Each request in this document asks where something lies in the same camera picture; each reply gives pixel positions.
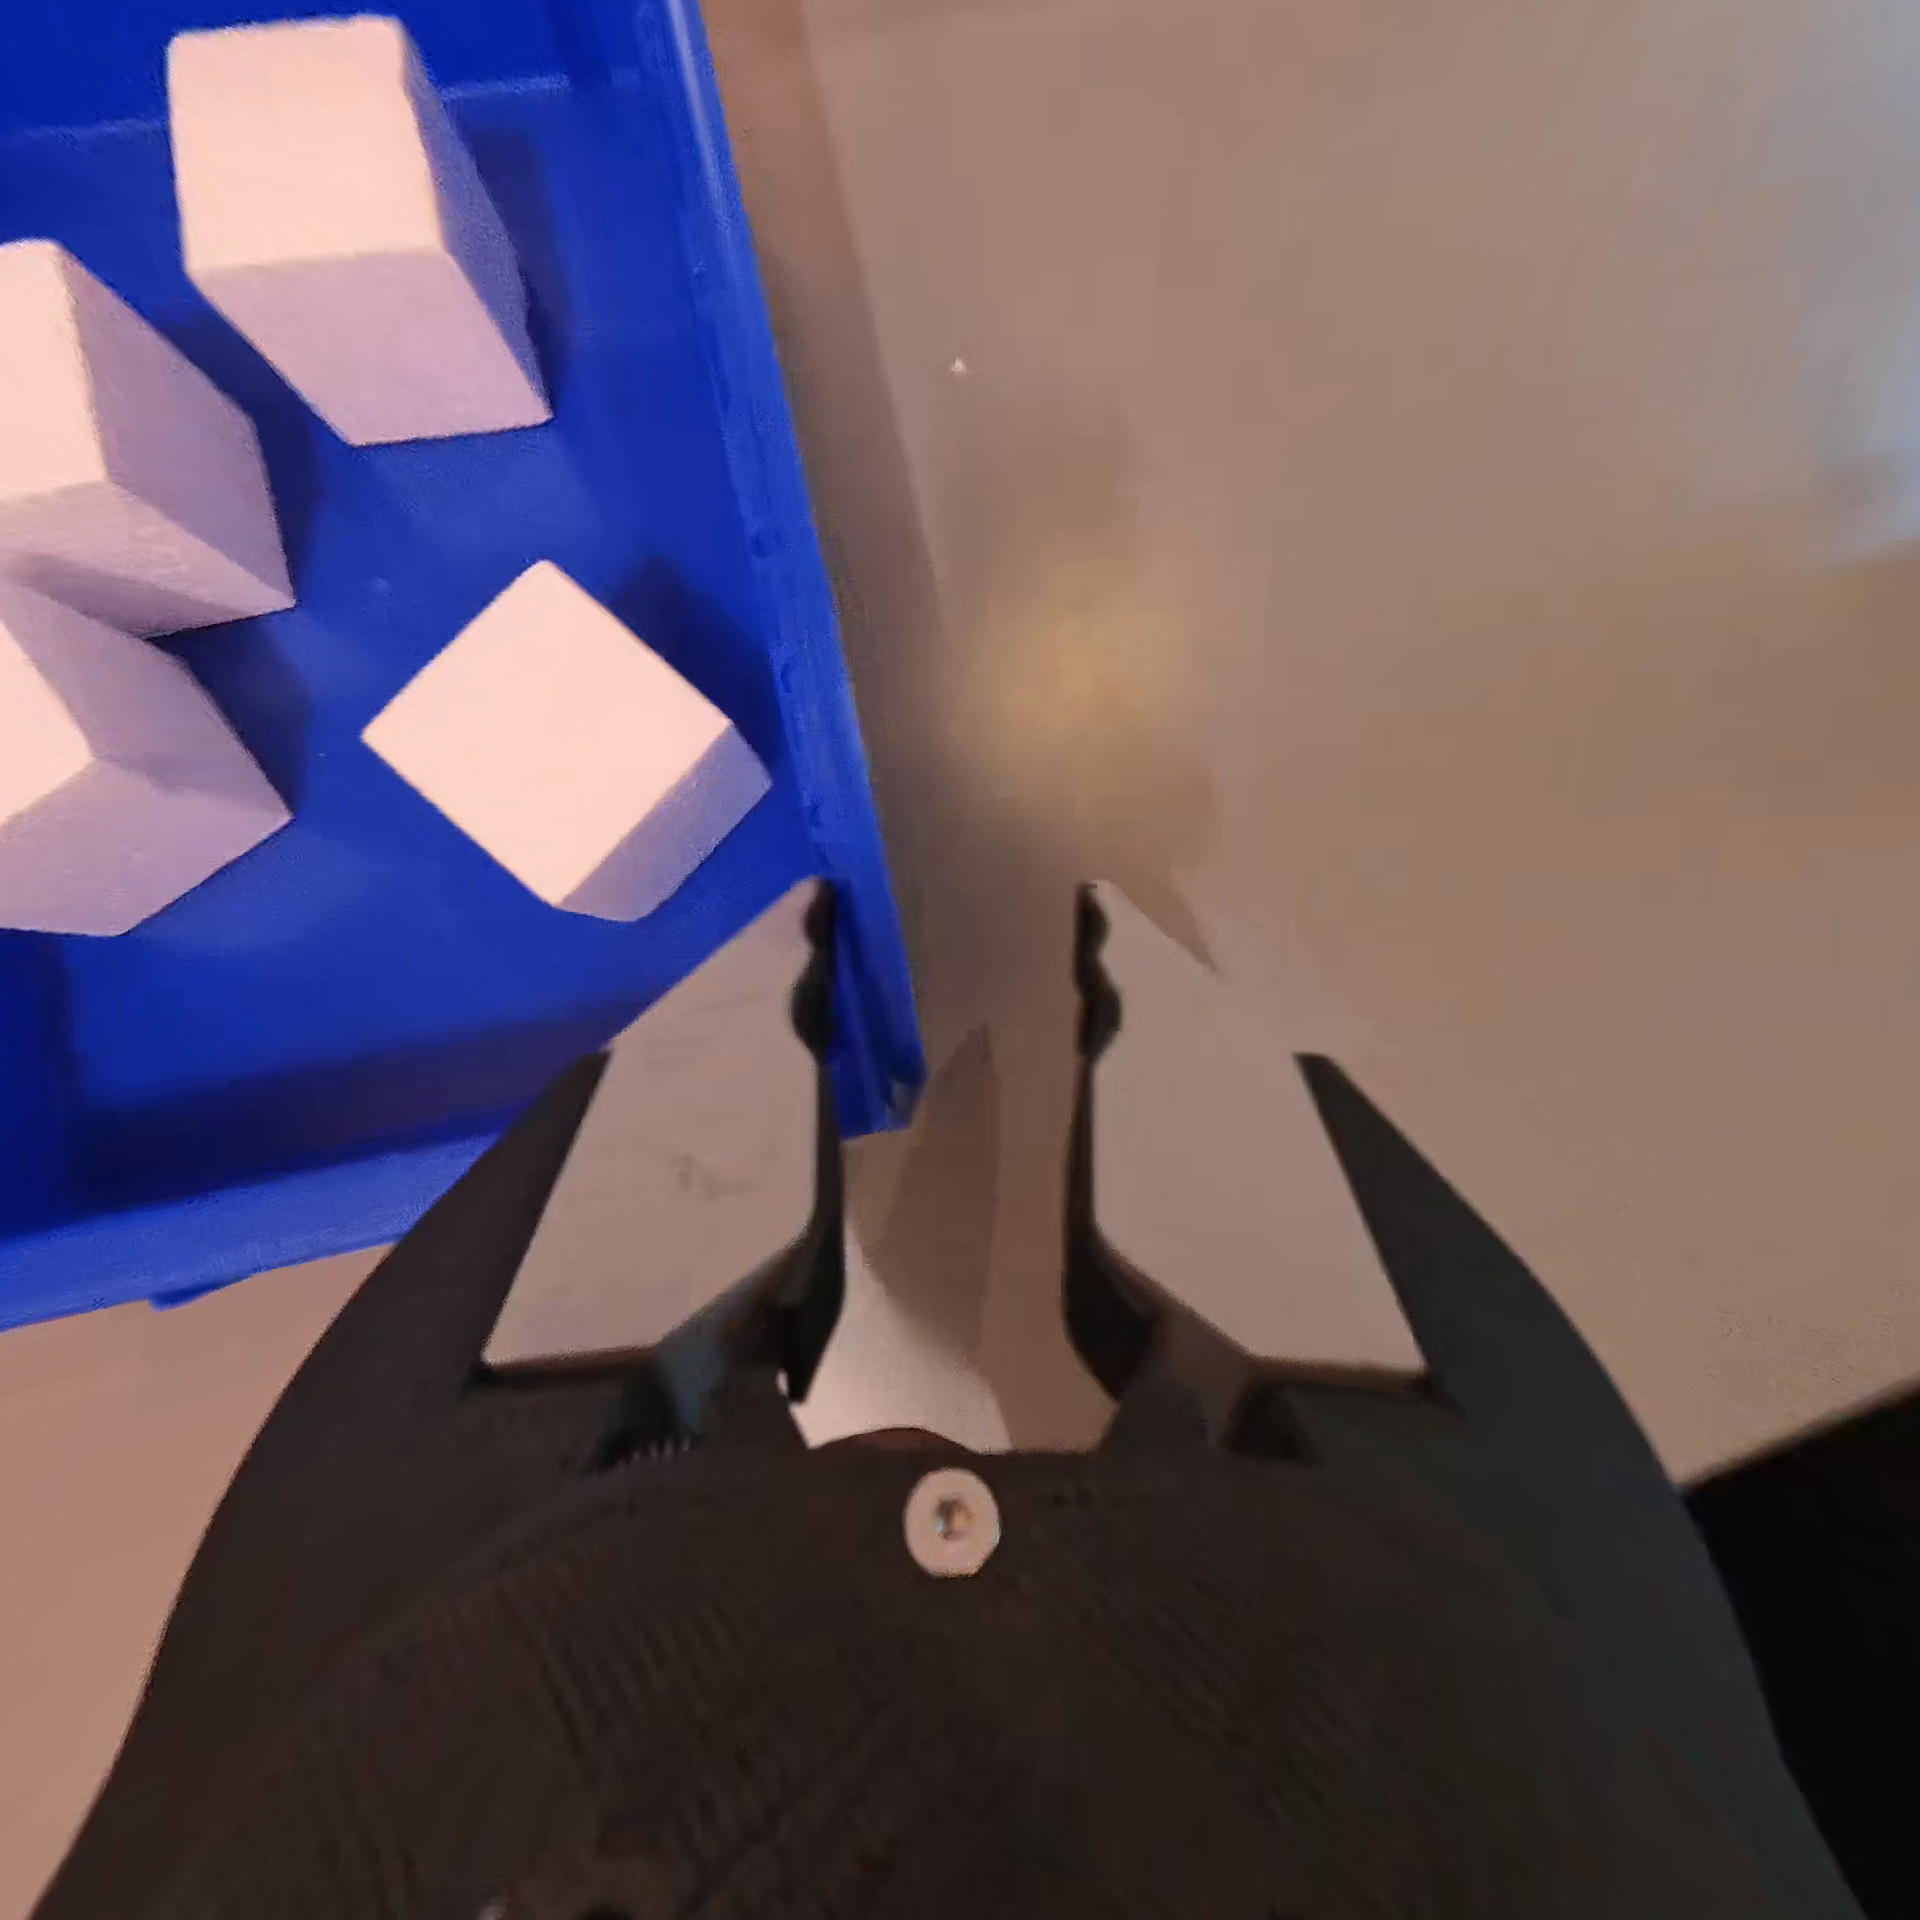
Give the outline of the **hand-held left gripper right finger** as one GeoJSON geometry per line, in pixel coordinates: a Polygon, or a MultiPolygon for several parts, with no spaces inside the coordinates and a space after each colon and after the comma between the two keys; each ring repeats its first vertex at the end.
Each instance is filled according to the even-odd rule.
{"type": "Polygon", "coordinates": [[[1232,1408],[1263,1379],[1419,1385],[1313,1045],[1104,880],[1075,901],[1073,985],[1064,1307],[1101,1391],[1164,1371],[1232,1408]]]}

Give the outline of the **white foam cube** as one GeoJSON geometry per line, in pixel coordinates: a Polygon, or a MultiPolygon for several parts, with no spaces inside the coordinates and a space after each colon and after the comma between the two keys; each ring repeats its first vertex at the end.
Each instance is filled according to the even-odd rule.
{"type": "Polygon", "coordinates": [[[178,661],[4,586],[4,931],[117,937],[290,821],[178,661]]]}
{"type": "Polygon", "coordinates": [[[507,227],[395,17],[181,32],[183,267],[346,443],[541,426],[507,227]]]}
{"type": "Polygon", "coordinates": [[[2,247],[2,562],[137,637],[297,601],[252,418],[44,237],[2,247]]]}
{"type": "Polygon", "coordinates": [[[527,891],[616,924],[653,914],[775,784],[739,725],[552,560],[363,744],[527,891]]]}

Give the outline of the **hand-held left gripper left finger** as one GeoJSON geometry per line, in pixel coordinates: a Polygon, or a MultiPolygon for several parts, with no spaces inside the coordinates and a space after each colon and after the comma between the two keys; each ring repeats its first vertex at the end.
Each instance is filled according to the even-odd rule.
{"type": "Polygon", "coordinates": [[[607,1050],[484,1361],[506,1379],[731,1368],[802,1402],[849,1296],[835,898],[800,880],[607,1050]]]}

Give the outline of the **blue plastic bin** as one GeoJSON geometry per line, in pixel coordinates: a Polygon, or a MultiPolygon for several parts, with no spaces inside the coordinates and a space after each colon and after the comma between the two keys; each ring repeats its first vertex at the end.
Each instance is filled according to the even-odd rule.
{"type": "Polygon", "coordinates": [[[74,250],[252,415],[297,594],[168,641],[296,819],[130,933],[4,933],[4,1329],[397,1236],[552,1073],[799,880],[835,889],[843,1132],[898,1123],[927,1073],[703,10],[368,4],[496,196],[556,417],[351,449],[187,282],[162,69],[178,32],[360,10],[4,4],[4,241],[74,250]],[[361,739],[539,560],[772,777],[636,924],[537,901],[361,739]]]}

